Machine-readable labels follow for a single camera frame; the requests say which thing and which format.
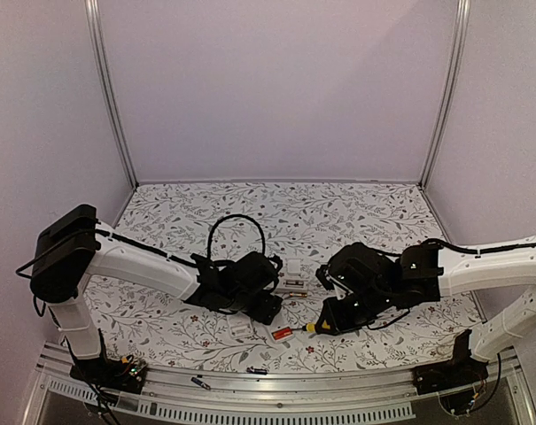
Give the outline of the yellow handled screwdriver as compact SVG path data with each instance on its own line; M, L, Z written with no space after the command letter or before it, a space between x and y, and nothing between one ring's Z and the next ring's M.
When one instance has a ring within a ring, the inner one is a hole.
M308 323L298 328L291 328L292 332L308 332L318 335L331 335L332 329L324 326L317 326L315 323Z

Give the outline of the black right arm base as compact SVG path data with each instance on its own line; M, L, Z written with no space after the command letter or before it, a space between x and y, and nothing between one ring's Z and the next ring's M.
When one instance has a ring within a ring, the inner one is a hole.
M487 364L472 358L450 359L412 369L412 383L419 395L479 383L487 377Z

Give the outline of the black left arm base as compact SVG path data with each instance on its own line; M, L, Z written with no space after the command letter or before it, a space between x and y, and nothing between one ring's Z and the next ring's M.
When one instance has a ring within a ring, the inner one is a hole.
M147 362L128 355L125 360L108 359L105 351L95 359L78 359L69 351L73 360L70 376L92 386L140 394L147 375Z

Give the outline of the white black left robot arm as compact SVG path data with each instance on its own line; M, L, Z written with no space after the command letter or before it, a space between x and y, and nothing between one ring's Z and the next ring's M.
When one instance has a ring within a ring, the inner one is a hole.
M210 246L183 259L119 234L98 218L95 206L80 204L40 232L33 257L15 274L28 282L37 314L52 314L82 371L107 384L116 367L104 355L97 315L84 298L92 283L124 283L269 325L282 305L275 294L282 268L265 245L236 260L214 259Z

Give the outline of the white remote control with batteries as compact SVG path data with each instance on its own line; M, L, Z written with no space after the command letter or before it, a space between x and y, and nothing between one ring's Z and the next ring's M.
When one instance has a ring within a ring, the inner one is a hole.
M277 289L280 291L287 291L287 292L307 292L308 284L307 284L307 280L285 279L279 283Z

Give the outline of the small white battery cover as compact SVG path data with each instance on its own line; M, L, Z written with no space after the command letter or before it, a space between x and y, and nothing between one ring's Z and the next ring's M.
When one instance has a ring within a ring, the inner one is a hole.
M301 262L299 259L288 259L286 263L286 271L288 274L300 274Z

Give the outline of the white air conditioner remote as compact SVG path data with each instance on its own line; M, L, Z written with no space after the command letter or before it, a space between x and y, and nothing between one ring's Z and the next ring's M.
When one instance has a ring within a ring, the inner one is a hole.
M229 334L233 339L242 339L254 335L252 320L242 314L232 314L227 317Z

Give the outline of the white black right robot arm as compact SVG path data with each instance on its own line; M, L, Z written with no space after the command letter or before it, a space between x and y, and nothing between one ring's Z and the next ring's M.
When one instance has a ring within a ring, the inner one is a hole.
M392 307L410 310L463 292L523 286L519 299L455 339L458 354L441 373L451 386L462 385L477 363L536 329L536 235L470 247L432 238L400 254L352 243L320 266L316 277L336 294L324 299L313 329L333 336L369 325Z

